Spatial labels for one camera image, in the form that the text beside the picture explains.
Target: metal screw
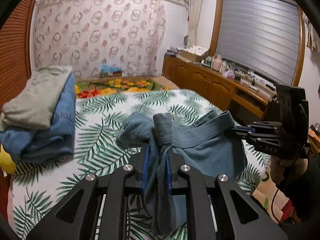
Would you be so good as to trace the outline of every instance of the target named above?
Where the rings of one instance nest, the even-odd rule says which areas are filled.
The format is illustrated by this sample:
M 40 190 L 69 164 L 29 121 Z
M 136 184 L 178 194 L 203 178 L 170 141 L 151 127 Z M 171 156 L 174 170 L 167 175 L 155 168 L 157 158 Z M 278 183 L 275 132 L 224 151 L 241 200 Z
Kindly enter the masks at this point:
M 180 167 L 180 169 L 182 169 L 183 171 L 190 171 L 191 168 L 189 165 L 184 164 Z
M 218 179 L 225 182 L 225 181 L 228 181 L 229 177 L 226 174 L 220 174 L 218 176 Z
M 96 178 L 96 176 L 94 174 L 88 174 L 87 176 L 85 176 L 85 179 L 87 181 L 93 181 Z
M 131 164 L 126 164 L 123 166 L 123 169 L 125 171 L 131 171 L 133 169 L 133 166 Z

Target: gray towel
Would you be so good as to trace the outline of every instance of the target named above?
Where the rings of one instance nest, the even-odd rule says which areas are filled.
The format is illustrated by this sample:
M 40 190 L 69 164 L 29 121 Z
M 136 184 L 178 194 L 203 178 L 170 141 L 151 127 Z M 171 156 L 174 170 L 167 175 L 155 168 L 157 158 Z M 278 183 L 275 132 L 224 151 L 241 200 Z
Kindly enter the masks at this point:
M 133 113 L 124 121 L 117 143 L 124 148 L 141 147 L 149 142 L 148 182 L 144 200 L 153 216 L 154 236 L 165 235 L 186 222 L 184 196 L 167 193 L 166 152 L 172 147 L 184 157 L 186 164 L 203 174 L 216 177 L 224 173 L 238 176 L 246 166 L 241 140 L 228 139 L 224 131 L 234 127 L 230 112 L 217 115 L 211 111 L 190 126 L 172 121 L 170 113 L 150 117 Z
M 71 71 L 71 66 L 49 66 L 33 72 L 23 91 L 3 105 L 0 132 L 8 126 L 50 128 L 53 111 Z

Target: palm leaf bedspread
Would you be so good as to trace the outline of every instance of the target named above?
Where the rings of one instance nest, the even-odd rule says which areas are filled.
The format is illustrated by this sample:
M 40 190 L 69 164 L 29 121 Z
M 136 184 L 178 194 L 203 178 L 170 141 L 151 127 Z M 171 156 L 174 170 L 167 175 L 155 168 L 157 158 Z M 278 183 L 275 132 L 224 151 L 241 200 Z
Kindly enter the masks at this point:
M 73 158 L 49 160 L 41 165 L 21 162 L 12 176 L 11 226 L 25 239 L 29 231 L 86 174 L 103 176 L 128 163 L 139 149 L 122 150 L 115 138 L 123 120 L 135 111 L 152 116 L 171 112 L 174 120 L 190 125 L 208 111 L 220 109 L 191 90 L 120 93 L 78 99 L 76 144 Z M 252 193 L 265 174 L 268 156 L 254 151 L 243 141 L 248 165 L 239 177 L 239 186 Z M 183 225 L 168 236 L 151 235 L 151 218 L 140 196 L 129 196 L 127 240 L 187 239 Z

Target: window frame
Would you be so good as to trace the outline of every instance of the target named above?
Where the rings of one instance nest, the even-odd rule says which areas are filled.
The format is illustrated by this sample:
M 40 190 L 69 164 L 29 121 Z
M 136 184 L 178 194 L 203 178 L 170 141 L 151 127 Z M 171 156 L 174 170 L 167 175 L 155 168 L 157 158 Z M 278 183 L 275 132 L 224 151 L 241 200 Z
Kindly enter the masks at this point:
M 222 7 L 223 7 L 223 0 L 217 0 L 216 3 L 216 11 L 213 23 L 213 30 L 212 30 L 212 37 L 210 42 L 209 48 L 209 55 L 213 56 L 216 53 L 218 38 L 220 33 L 220 25 L 221 25 L 221 17 L 222 17 Z M 299 37 L 299 50 L 298 50 L 298 58 L 297 64 L 294 71 L 294 76 L 292 79 L 292 86 L 298 86 L 302 67 L 304 62 L 304 54 L 305 54 L 305 46 L 306 46 L 306 34 L 305 34 L 305 26 L 304 21 L 302 18 L 302 9 L 298 6 L 298 16 L 299 16 L 299 26 L 300 26 L 300 37 Z

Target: cosmetic item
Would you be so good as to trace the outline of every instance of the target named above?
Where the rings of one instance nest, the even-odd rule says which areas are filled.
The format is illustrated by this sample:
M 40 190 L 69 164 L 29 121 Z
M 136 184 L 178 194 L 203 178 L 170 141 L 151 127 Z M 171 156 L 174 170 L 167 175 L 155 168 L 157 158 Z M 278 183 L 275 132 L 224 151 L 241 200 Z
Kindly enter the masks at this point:
M 219 71 L 222 63 L 221 55 L 217 55 L 216 59 L 212 61 L 211 68 L 213 70 Z
M 220 71 L 219 72 L 222 74 L 223 72 L 226 71 L 226 69 L 227 69 L 227 63 L 225 61 L 223 61 L 221 63 L 221 67 L 220 67 Z

